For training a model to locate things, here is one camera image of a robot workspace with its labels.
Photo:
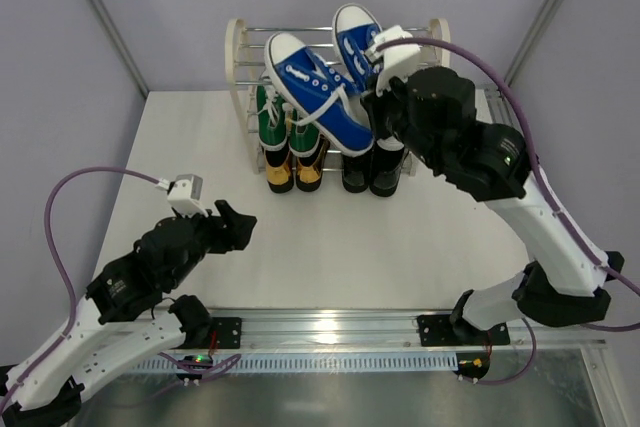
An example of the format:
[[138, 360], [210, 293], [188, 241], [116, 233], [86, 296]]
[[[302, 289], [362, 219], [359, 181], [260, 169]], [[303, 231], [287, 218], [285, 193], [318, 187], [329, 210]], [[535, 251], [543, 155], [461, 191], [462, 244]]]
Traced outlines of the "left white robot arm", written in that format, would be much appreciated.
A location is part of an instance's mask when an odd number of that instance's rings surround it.
[[120, 341], [106, 341], [159, 304], [207, 255], [248, 246], [256, 217], [236, 212], [224, 200], [215, 206], [215, 212], [159, 221], [89, 284], [55, 340], [22, 363], [2, 368], [5, 425], [62, 426], [138, 362], [206, 342], [212, 319], [194, 295], [178, 297], [167, 312]]

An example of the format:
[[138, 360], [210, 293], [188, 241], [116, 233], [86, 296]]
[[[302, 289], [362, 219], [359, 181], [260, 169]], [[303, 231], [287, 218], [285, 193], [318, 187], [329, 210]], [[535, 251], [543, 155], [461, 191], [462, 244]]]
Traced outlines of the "black leather shoe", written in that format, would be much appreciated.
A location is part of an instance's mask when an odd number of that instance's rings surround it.
[[374, 195], [386, 198], [396, 192], [407, 155], [406, 147], [402, 151], [388, 152], [379, 149], [375, 144], [369, 183], [370, 191]]
[[341, 156], [341, 180], [344, 189], [353, 194], [362, 193], [369, 188], [373, 151], [360, 156]]

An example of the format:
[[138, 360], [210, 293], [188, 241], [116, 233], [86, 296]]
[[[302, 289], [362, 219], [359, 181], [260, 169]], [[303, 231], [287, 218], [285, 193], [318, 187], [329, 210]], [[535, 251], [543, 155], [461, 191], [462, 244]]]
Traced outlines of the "gold loafer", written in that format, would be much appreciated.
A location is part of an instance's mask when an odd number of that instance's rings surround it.
[[324, 162], [329, 142], [321, 138], [318, 146], [308, 157], [296, 159], [296, 186], [303, 192], [314, 192], [319, 189], [323, 180]]
[[266, 179], [270, 190], [284, 194], [294, 186], [292, 155], [288, 145], [277, 151], [264, 151]]

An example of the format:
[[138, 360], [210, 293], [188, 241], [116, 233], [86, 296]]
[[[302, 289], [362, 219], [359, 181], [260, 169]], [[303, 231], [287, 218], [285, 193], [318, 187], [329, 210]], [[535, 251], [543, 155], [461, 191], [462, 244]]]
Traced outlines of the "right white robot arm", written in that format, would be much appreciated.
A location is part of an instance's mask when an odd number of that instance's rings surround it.
[[434, 176], [492, 210], [532, 259], [512, 278], [461, 295], [450, 322], [462, 341], [520, 317], [548, 327], [605, 319], [611, 296], [604, 285], [623, 256], [582, 251], [586, 236], [570, 234], [557, 197], [542, 192], [545, 177], [533, 169], [524, 136], [478, 119], [472, 81], [445, 67], [421, 69], [392, 79], [383, 93], [369, 80], [361, 104], [375, 136], [394, 137]]

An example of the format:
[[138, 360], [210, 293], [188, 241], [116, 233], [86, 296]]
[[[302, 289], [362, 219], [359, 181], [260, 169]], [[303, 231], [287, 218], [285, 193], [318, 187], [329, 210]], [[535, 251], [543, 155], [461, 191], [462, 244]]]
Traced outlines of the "white sneaker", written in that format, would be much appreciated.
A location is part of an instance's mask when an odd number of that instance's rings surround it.
[[405, 148], [404, 144], [393, 136], [377, 139], [376, 146], [388, 152], [402, 151]]

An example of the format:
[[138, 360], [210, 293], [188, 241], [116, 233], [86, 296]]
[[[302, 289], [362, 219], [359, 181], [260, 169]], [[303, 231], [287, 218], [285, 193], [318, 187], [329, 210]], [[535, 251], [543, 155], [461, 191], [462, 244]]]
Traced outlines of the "green canvas sneaker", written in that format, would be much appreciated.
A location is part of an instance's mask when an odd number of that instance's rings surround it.
[[290, 116], [289, 148], [296, 157], [312, 157], [321, 143], [321, 134], [313, 124], [300, 125], [299, 112], [292, 110]]
[[259, 142], [265, 151], [279, 151], [287, 142], [285, 99], [271, 84], [256, 87]]

